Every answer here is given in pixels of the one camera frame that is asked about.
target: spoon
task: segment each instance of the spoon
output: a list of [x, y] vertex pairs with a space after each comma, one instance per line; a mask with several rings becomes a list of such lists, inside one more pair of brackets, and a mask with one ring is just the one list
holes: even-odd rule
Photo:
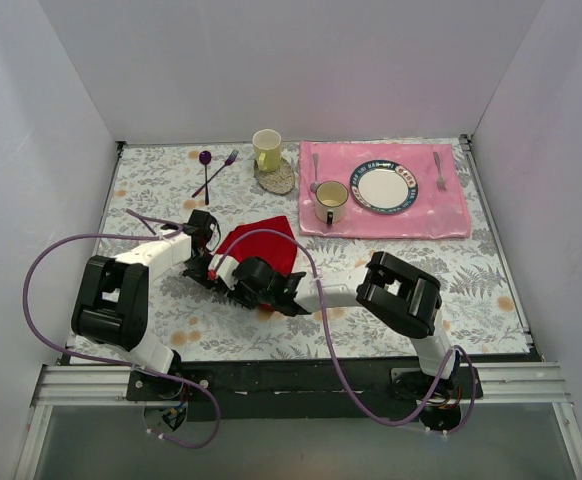
[[207, 172], [209, 163], [211, 163], [211, 153], [207, 150], [202, 150], [200, 152], [200, 163], [204, 165], [204, 204], [209, 204], [209, 185], [207, 180]]
[[210, 178], [208, 181], [206, 181], [206, 182], [204, 183], [204, 185], [202, 185], [202, 186], [201, 186], [200, 188], [198, 188], [198, 189], [197, 189], [195, 192], [193, 192], [193, 195], [191, 195], [191, 198], [195, 198], [195, 197], [197, 197], [197, 196], [200, 194], [200, 192], [202, 191], [202, 189], [203, 189], [203, 188], [204, 188], [204, 187], [207, 185], [207, 183], [210, 183], [210, 182], [211, 182], [211, 180], [213, 180], [213, 179], [215, 178], [215, 176], [216, 176], [218, 173], [220, 173], [224, 167], [228, 167], [229, 165], [233, 164], [233, 162], [235, 162], [236, 158], [238, 158], [238, 151], [237, 151], [237, 150], [233, 150], [233, 151], [231, 152], [231, 155], [229, 155], [229, 158], [227, 158], [227, 159], [224, 161], [224, 165], [222, 165], [222, 166], [221, 166], [221, 167], [218, 169], [218, 171], [217, 171], [217, 172], [215, 172], [213, 175], [211, 175], [211, 178]]
[[313, 193], [318, 191], [318, 187], [320, 186], [320, 184], [318, 183], [318, 159], [320, 158], [320, 156], [317, 153], [313, 154], [313, 165], [315, 165], [315, 182], [313, 182], [311, 184], [311, 191]]

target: yellow mug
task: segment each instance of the yellow mug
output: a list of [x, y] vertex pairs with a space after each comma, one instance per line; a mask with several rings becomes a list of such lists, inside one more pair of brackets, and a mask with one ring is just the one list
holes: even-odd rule
[[271, 129], [260, 130], [253, 135], [255, 161], [261, 172], [275, 172], [282, 159], [282, 137]]

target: white enclosure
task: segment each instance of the white enclosure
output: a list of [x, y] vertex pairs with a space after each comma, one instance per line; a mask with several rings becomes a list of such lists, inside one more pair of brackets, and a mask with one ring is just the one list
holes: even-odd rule
[[582, 429], [582, 2], [545, 2], [475, 136], [538, 346]]
[[541, 0], [41, 0], [116, 140], [472, 133]]
[[[504, 249], [582, 427], [582, 2], [0, 1], [0, 478], [41, 363], [46, 246], [97, 229], [115, 141], [476, 133]], [[62, 343], [85, 242], [37, 272]]]
[[[13, 474], [42, 362], [55, 352], [22, 316], [42, 249], [97, 230], [115, 143], [36, 0], [0, 2], [0, 478]], [[40, 328], [62, 343], [93, 243], [52, 255], [34, 279]]]

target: plate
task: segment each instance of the plate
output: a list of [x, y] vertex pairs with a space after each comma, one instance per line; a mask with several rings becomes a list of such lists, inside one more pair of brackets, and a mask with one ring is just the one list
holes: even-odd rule
[[411, 171], [389, 160], [371, 160], [351, 174], [353, 198], [367, 210], [393, 215], [418, 198], [418, 182]]

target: glass panel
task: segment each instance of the glass panel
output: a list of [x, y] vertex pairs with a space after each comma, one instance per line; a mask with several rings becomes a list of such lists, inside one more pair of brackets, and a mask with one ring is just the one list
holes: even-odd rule
[[[208, 423], [189, 423], [178, 433], [194, 440], [209, 430]], [[464, 430], [448, 439], [367, 419], [226, 420], [216, 440], [198, 451], [147, 435], [141, 408], [54, 408], [36, 478], [169, 476], [575, 478], [551, 405], [478, 405]]]

